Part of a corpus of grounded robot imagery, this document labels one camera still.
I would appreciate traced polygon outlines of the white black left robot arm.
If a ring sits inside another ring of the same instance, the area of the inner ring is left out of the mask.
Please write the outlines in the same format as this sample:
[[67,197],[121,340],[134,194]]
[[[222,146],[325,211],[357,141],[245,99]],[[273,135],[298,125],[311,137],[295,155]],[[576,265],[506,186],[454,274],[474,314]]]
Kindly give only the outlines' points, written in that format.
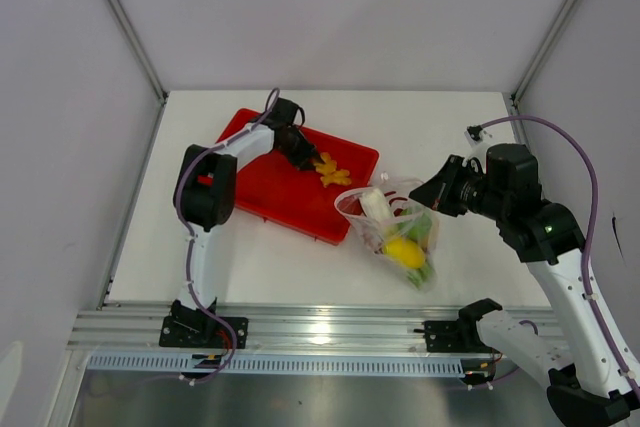
[[302,171],[312,170],[321,159],[316,146],[302,133],[304,109],[280,98],[279,93],[273,89],[264,111],[235,134],[211,147],[193,144],[184,154],[173,194],[176,214],[188,232],[185,284],[177,300],[196,311],[185,318],[181,332],[197,347],[209,345],[217,334],[212,318],[217,300],[214,253],[221,227],[235,207],[237,174],[273,151]]

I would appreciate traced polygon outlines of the clear zip top bag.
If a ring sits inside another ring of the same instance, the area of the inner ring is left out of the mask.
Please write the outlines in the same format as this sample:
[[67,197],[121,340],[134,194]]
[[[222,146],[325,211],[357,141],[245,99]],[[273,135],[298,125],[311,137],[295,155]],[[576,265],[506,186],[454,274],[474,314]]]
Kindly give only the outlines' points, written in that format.
[[422,184],[384,174],[380,182],[345,191],[334,201],[373,258],[418,291],[435,283],[432,254],[439,234],[436,214],[409,197]]

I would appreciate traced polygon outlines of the green white leek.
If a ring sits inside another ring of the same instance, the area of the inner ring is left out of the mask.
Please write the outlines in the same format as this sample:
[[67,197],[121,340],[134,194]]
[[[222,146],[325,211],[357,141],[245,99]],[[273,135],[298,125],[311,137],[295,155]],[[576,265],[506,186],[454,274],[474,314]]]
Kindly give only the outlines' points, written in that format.
[[431,253],[425,250],[425,244],[417,243],[426,253],[427,261],[420,269],[408,269],[387,257],[382,248],[385,243],[394,238],[407,238],[404,224],[419,216],[429,213],[433,221],[434,216],[424,206],[401,196],[396,191],[384,193],[380,188],[368,189],[359,198],[360,207],[365,221],[363,240],[376,256],[383,259],[389,266],[393,266],[414,288],[421,290],[426,286],[434,274],[431,263]]

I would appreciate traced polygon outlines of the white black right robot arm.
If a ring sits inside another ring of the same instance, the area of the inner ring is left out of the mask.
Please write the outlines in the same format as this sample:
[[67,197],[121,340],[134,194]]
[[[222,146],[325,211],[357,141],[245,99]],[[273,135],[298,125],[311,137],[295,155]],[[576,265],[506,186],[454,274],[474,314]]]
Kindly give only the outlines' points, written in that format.
[[464,348],[505,354],[545,390],[566,426],[611,426],[638,409],[631,371],[639,363],[622,352],[615,326],[601,331],[598,321],[611,315],[591,306],[597,291],[584,236],[567,207],[543,199],[538,162],[526,146],[493,145],[483,161],[452,155],[409,197],[450,217],[472,212],[494,221],[542,288],[568,346],[559,352],[486,298],[458,313],[456,336]]

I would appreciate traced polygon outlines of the green custard apple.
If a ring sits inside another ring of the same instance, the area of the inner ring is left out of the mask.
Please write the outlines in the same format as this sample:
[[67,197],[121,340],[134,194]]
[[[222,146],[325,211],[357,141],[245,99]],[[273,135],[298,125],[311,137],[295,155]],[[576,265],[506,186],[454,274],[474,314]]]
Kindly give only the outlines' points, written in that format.
[[418,217],[407,221],[404,226],[404,233],[410,240],[426,244],[433,228],[433,220],[429,213],[420,213]]

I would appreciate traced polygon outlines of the yellow ginger root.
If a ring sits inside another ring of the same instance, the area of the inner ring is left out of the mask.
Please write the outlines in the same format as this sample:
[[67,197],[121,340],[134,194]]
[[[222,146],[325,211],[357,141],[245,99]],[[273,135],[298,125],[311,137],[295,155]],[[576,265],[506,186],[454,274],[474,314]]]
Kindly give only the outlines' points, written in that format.
[[350,171],[339,169],[337,162],[328,152],[322,152],[314,163],[315,172],[320,175],[320,180],[325,188],[330,185],[349,186],[352,184]]

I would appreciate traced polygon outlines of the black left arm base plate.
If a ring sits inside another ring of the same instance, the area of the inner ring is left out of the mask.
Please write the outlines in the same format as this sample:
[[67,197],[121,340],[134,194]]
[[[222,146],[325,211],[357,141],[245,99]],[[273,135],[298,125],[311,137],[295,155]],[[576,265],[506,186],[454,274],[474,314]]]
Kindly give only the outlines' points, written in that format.
[[227,328],[209,317],[204,320],[180,321],[168,316],[163,320],[159,346],[223,349],[232,347],[232,337]]

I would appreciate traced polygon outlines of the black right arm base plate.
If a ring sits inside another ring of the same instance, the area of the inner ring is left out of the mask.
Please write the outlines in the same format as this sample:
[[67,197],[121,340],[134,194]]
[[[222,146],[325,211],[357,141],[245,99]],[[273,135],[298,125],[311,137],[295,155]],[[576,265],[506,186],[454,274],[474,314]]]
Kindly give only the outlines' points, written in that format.
[[424,321],[415,329],[421,334],[430,353],[487,354],[492,349],[479,338],[476,327],[462,320]]

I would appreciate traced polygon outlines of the yellow lemon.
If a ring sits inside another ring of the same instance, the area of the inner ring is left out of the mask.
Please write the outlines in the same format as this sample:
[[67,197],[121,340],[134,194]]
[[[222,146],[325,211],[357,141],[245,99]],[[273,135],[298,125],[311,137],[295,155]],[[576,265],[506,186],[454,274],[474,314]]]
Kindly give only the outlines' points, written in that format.
[[382,252],[408,269],[420,269],[427,261],[426,253],[414,241],[407,238],[394,238],[384,244]]

